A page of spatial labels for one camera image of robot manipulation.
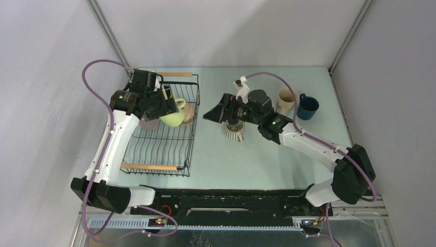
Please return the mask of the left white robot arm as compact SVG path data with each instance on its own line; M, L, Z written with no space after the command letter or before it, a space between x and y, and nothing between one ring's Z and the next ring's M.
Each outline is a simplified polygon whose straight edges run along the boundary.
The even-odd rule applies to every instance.
M108 119L96 155L82 178L73 178L71 189L85 206L122 213L141 206L150 214L162 209L162 199L149 186L122 187L119 172L134 130L142 118L155 120L176 112L171 87L161 74L136 69L127 90L118 90L109 102Z

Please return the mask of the white ribbed mug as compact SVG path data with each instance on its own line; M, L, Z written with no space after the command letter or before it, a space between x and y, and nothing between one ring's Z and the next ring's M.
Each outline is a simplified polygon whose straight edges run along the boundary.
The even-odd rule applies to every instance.
M240 143L244 141L245 124L242 121L234 125L225 122L223 124L223 130L227 138L237 140Z

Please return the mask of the dark blue mug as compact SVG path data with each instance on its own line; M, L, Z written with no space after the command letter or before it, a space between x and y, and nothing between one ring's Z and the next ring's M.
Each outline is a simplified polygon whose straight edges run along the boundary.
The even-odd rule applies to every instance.
M301 94L296 115L302 120L310 120L316 114L319 107L320 104L316 98Z

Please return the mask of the seashell coral print mug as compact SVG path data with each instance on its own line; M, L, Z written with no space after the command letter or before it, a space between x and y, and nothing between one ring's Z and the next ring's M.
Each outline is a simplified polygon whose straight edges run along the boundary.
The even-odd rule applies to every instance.
M276 100L276 112L284 116L289 116L298 97L299 94L297 90L293 90L293 92L291 92L291 90L287 87L281 88L278 91L278 97Z

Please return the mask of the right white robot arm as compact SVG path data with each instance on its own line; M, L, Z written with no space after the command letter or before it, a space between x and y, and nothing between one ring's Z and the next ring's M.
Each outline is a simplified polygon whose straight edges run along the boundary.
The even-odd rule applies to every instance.
M368 189L375 190L372 182L376 175L364 147L336 145L311 136L293 120L276 112L263 90L249 92L247 102L224 93L203 118L218 124L252 123L258 126L265 139L298 150L326 167L333 178L309 186L299 201L299 208L305 215L312 215L321 205L333 201L354 205Z

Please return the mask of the light green cup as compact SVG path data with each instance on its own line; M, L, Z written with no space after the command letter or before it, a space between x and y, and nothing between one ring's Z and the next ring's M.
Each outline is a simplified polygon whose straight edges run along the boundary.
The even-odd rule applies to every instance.
M183 98L177 98L175 99L175 103L177 109L175 113L171 113L159 118L169 127L177 127L184 121L185 114L183 112L183 107L186 105L186 101Z

